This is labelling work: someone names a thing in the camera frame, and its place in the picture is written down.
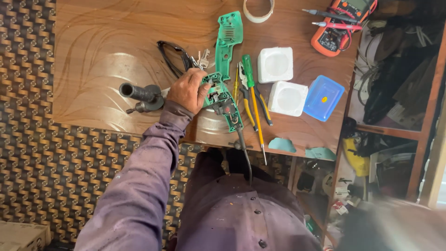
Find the cardboard box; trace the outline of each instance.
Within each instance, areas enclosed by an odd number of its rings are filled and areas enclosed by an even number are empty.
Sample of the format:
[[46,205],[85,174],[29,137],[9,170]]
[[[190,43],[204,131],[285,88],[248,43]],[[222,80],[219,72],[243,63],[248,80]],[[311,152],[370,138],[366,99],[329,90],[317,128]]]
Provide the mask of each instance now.
[[37,251],[50,242],[50,226],[0,221],[0,251]]

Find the yellow screwdriver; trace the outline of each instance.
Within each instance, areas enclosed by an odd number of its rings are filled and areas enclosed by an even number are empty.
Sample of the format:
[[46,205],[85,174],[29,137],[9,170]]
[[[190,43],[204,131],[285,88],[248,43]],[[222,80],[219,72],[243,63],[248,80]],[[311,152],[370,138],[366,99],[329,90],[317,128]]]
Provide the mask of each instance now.
[[234,90],[232,90],[232,97],[234,98],[235,105],[239,106],[239,64],[237,63],[237,75],[234,81]]
[[242,56],[242,63],[247,78],[248,88],[251,90],[252,105],[254,106],[254,114],[256,115],[257,127],[259,129],[260,147],[262,148],[263,158],[265,159],[265,165],[267,165],[265,146],[263,144],[262,128],[260,127],[259,110],[257,110],[256,94],[254,92],[254,79],[252,77],[251,57],[249,56],[249,54],[245,54]]

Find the yellow pliers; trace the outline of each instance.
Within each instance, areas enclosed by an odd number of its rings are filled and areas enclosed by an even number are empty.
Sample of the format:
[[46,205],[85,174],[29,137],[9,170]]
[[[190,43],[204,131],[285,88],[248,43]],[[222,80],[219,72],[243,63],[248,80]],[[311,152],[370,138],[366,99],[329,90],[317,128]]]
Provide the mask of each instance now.
[[[257,132],[259,130],[259,128],[256,125],[256,121],[252,117],[253,113],[251,111],[251,100],[250,100],[249,91],[248,91],[248,81],[245,76],[245,72],[243,70],[242,62],[239,63],[239,77],[240,77],[240,81],[242,82],[242,87],[240,88],[240,91],[243,94],[243,102],[245,105],[246,114],[248,115],[249,121],[251,122],[251,124],[254,128],[254,131]],[[268,122],[268,125],[272,126],[273,122],[271,120],[271,116],[269,115],[269,111],[268,111],[265,99],[263,98],[263,96],[259,92],[259,90],[257,89],[257,85],[254,85],[254,93],[256,95],[256,97],[254,97],[254,98],[257,98],[257,100],[259,101],[258,103],[260,103],[260,106],[263,109],[263,113],[265,114],[265,119]]]

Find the blue lid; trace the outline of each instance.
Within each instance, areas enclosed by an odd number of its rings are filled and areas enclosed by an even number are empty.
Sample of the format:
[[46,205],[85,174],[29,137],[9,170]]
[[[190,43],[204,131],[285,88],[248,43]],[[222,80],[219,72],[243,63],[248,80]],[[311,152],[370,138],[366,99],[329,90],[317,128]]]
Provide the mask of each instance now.
[[304,112],[320,121],[327,121],[341,99],[345,88],[333,80],[320,75],[310,85]]

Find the orange multimeter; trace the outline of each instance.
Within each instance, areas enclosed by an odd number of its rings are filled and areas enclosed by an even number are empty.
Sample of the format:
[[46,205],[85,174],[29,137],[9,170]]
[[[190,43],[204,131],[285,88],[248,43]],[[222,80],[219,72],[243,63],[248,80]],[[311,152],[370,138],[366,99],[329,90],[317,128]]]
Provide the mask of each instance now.
[[[333,0],[329,9],[336,14],[348,15],[358,22],[362,22],[375,9],[376,2],[376,0]],[[330,17],[326,17],[324,22],[343,23]],[[354,30],[319,27],[311,39],[311,45],[325,56],[334,57],[341,52],[348,42],[351,42],[348,40],[351,39],[351,33],[353,32]]]

